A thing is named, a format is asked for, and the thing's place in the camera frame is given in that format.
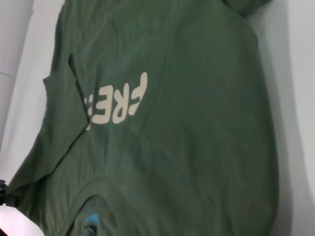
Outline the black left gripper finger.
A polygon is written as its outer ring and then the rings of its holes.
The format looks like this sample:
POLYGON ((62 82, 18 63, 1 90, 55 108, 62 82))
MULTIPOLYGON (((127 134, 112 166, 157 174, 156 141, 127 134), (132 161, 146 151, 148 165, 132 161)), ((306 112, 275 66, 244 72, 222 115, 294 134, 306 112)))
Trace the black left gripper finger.
POLYGON ((19 197, 7 194, 7 185, 5 180, 0 180, 0 205, 8 207, 17 207, 19 205, 19 197))

